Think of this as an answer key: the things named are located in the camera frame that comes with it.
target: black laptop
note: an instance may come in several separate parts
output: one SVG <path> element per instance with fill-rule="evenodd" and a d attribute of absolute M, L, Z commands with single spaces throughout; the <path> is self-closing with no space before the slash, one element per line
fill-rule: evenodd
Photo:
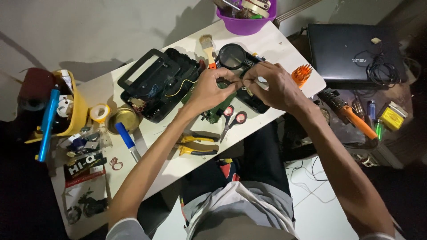
<path fill-rule="evenodd" d="M 373 54 L 380 53 L 382 41 L 384 61 L 399 71 L 401 82 L 406 82 L 403 60 L 399 45 L 390 28 L 358 24 L 309 24 L 307 35 L 310 42 L 314 69 L 332 89 L 382 88 L 369 80 L 366 66 L 372 62 Z"/>

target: magnifying glass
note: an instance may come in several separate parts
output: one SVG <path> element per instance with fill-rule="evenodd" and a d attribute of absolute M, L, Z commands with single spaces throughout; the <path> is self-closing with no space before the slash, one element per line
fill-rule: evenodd
<path fill-rule="evenodd" d="M 263 59 L 252 56 L 238 44 L 230 43 L 219 50 L 218 61 L 222 67 L 237 70 L 242 67 L 251 68 Z"/>

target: person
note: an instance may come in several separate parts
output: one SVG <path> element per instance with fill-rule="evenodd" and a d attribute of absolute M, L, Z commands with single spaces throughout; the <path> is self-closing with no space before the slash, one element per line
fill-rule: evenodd
<path fill-rule="evenodd" d="M 263 77 L 269 89 L 254 80 Z M 216 80 L 232 82 L 219 89 Z M 187 124 L 245 85 L 266 105 L 292 114 L 304 127 L 332 189 L 360 239 L 392 240 L 394 225 L 380 195 L 312 103 L 280 64 L 262 62 L 239 79 L 220 68 L 205 70 L 191 98 L 126 177 L 109 208 L 108 240 L 148 239 L 136 220 L 138 207 Z M 182 178 L 187 239 L 298 239 L 292 198 L 278 147 L 277 125 L 244 140 L 239 181 L 224 181 L 208 161 Z"/>

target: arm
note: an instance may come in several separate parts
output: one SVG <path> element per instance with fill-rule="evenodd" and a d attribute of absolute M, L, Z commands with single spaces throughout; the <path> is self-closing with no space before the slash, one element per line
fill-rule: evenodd
<path fill-rule="evenodd" d="M 254 81 L 262 76 L 269 83 L 263 90 Z M 359 237 L 381 232 L 394 236 L 394 226 L 380 195 L 326 123 L 317 105 L 307 99 L 292 77 L 279 64 L 258 64 L 243 83 L 264 103 L 291 113 L 304 127 L 347 219 Z"/>
<path fill-rule="evenodd" d="M 219 89 L 216 86 L 216 79 L 219 77 L 235 83 L 226 89 Z M 187 104 L 178 111 L 165 131 L 142 156 L 114 196 L 108 210 L 109 228 L 121 219 L 136 218 L 145 194 L 188 123 L 200 113 L 220 104 L 241 86 L 238 78 L 225 68 L 203 71 Z"/>

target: asus logo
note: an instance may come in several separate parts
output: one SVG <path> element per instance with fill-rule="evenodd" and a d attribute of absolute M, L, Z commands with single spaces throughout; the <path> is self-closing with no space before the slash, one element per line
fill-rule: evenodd
<path fill-rule="evenodd" d="M 366 59 L 352 59 L 353 62 L 366 62 Z"/>

